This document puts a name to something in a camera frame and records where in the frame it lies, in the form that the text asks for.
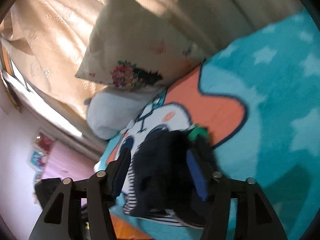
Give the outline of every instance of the blue blanket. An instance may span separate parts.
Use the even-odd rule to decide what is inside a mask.
[[[289,240],[301,237],[320,207],[320,33],[306,10],[271,24],[208,60],[199,91],[238,98],[247,108],[240,130],[215,149],[233,179],[254,177],[278,214]],[[100,169],[120,140],[113,138]],[[201,230],[173,227],[111,212],[156,240],[196,240]],[[228,239],[233,239],[232,202]]]

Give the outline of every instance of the pillow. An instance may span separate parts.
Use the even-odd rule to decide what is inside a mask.
[[[233,179],[256,178],[288,239],[295,240],[320,206],[319,102],[320,32],[304,9],[235,40],[177,81],[164,98],[146,106],[127,134],[110,140],[99,170],[123,145],[134,154],[153,129],[179,130],[196,122],[208,127],[219,167]],[[128,212],[127,202],[134,202],[131,179],[132,173],[123,187],[127,200],[118,198],[110,212],[142,225],[157,240],[195,238],[190,228],[124,215],[122,205]],[[231,201],[230,235],[235,207]]]
[[[106,0],[76,77],[128,89],[169,85],[205,57],[135,0]]]
[[[90,101],[87,124],[102,140],[109,140],[135,119],[157,94],[154,91],[125,91],[107,87]]]

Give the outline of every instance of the window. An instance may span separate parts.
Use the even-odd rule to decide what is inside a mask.
[[[82,132],[49,106],[42,97],[38,95],[32,86],[24,79],[14,62],[9,58],[7,52],[3,48],[1,59],[3,69],[10,75],[9,77],[11,77],[11,81],[9,81],[10,85],[17,90],[18,94],[23,94],[23,98],[26,98],[27,104],[30,105],[35,112],[43,116],[57,128],[67,131],[78,139],[82,138]]]

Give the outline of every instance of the cartoon print blanket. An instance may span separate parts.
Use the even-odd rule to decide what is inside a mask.
[[[134,154],[153,129],[193,123],[208,127],[222,170],[233,179],[256,178],[288,239],[299,239],[320,207],[320,34],[307,11],[234,41],[172,85],[110,141],[100,169],[123,144]],[[124,195],[129,185],[127,178]],[[117,201],[111,212],[156,240],[200,238],[199,229],[126,216],[124,198]]]

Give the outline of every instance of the white star pattern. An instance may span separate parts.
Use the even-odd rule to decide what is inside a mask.
[[[277,54],[276,49],[270,49],[269,46],[264,46],[262,49],[257,50],[253,56],[255,57],[254,64],[257,65],[259,63],[269,64],[273,57]]]
[[[232,52],[234,52],[237,48],[238,46],[230,44],[228,47],[226,47],[223,51],[220,52],[219,58],[230,57]]]
[[[258,104],[262,103],[267,98],[257,93],[256,86],[253,86],[252,88],[248,89],[246,93],[246,99],[250,102],[250,107],[252,108],[256,108]]]
[[[311,43],[313,41],[313,34],[308,33],[306,31],[302,31],[299,33],[299,38],[302,41],[306,41],[306,42]]]
[[[262,33],[274,33],[276,26],[274,24],[269,24],[268,26],[264,27]]]
[[[295,15],[295,16],[293,17],[293,20],[294,20],[295,22],[302,23],[303,20],[304,20],[304,17],[303,17],[302,15],[300,15],[300,14],[297,14],[297,15]]]
[[[48,68],[43,68],[42,71],[45,74],[46,78],[48,78],[49,74],[51,73],[50,70]]]
[[[310,113],[301,119],[291,122],[295,136],[291,142],[290,150],[307,149],[313,156],[319,156],[320,151],[320,114],[318,108],[313,108]]]
[[[300,66],[304,68],[304,75],[320,75],[320,58],[315,57],[312,52],[309,53],[305,60],[300,62]]]
[[[281,214],[282,206],[283,206],[283,202],[278,202],[277,204],[273,205],[273,209],[275,210],[275,212],[277,213],[278,216],[280,216],[280,214]],[[279,218],[279,220],[282,223],[284,230],[286,230],[287,225],[284,224],[280,218]]]

